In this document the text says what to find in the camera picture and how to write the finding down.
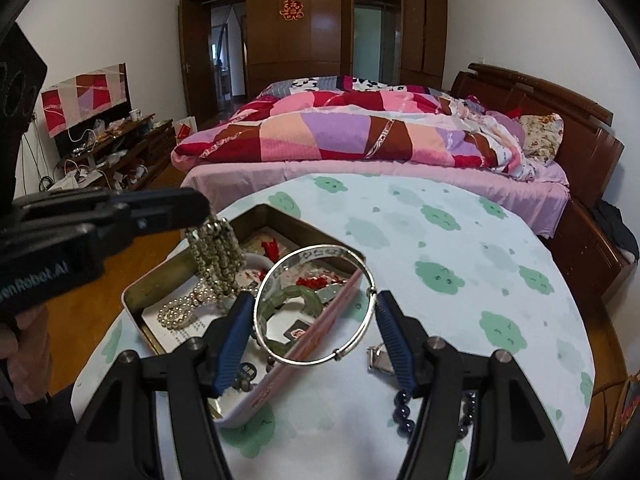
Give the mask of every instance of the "pearl necklace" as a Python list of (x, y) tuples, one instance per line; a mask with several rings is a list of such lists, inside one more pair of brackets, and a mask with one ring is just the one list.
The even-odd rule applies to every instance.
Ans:
[(201, 278), (191, 293), (160, 308), (158, 322), (169, 330), (188, 327), (194, 321), (194, 311), (203, 304), (217, 303), (226, 314), (223, 298), (233, 299), (242, 290), (257, 293), (236, 282), (236, 273), (244, 266), (245, 258), (226, 218), (210, 216), (197, 229), (188, 230), (186, 237)]

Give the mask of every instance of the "frosted glass panel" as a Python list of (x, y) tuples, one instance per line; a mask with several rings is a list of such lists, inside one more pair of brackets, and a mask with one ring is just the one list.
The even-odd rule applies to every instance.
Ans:
[(355, 7), (354, 11), (353, 75), (379, 81), (382, 9)]

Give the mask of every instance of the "patchwork quilt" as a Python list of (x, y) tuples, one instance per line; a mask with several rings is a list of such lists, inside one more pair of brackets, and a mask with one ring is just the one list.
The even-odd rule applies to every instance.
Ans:
[(172, 160), (185, 172), (204, 162), (400, 160), (532, 180), (517, 139), (483, 111), (422, 87), (342, 76), (287, 81), (185, 139)]

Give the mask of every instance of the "round table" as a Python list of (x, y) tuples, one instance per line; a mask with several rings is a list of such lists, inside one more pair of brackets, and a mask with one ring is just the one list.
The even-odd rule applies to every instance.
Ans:
[[(297, 178), (247, 196), (222, 215), (234, 218), (259, 203), (360, 250), (378, 290), (391, 290), (404, 313), (417, 317), (430, 335), (464, 352), (510, 350), (572, 455), (591, 400), (593, 357), (564, 279), (518, 216), (447, 184), (358, 174)], [(185, 247), (183, 242), (174, 252)], [(354, 332), (364, 305), (356, 302), (338, 320), (327, 349)], [(345, 359), (301, 371), (245, 427), (222, 430), (234, 477), (279, 480), (303, 472), (307, 480), (395, 478), (407, 451), (391, 420), (398, 387), (367, 371), (366, 349), (381, 341), (372, 324)], [(76, 417), (113, 359), (129, 348), (150, 354), (123, 313), (78, 378)], [(163, 466), (172, 480), (180, 477), (166, 399), (159, 400)], [(417, 415), (419, 400), (410, 407)], [(464, 478), (469, 444), (468, 437), (456, 446), (452, 480)]]

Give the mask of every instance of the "wardrobe door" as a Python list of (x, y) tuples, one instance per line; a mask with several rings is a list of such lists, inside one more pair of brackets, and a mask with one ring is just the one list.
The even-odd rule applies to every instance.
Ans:
[(353, 75), (353, 22), (355, 0), (342, 0), (340, 28), (340, 74)]
[(278, 0), (246, 0), (249, 65), (278, 61)]
[(424, 0), (402, 0), (401, 70), (422, 71), (424, 57)]
[(341, 0), (311, 0), (312, 62), (340, 63), (341, 7)]
[[(284, 8), (286, 0), (278, 0), (280, 10)], [(311, 55), (311, 0), (295, 0), (303, 4), (304, 17), (299, 20), (285, 20), (276, 12), (277, 35), (280, 49), (279, 61), (281, 63), (310, 61)]]
[(440, 78), (447, 49), (447, 0), (426, 0), (423, 72)]
[(278, 0), (246, 0), (247, 95), (253, 98), (278, 81)]

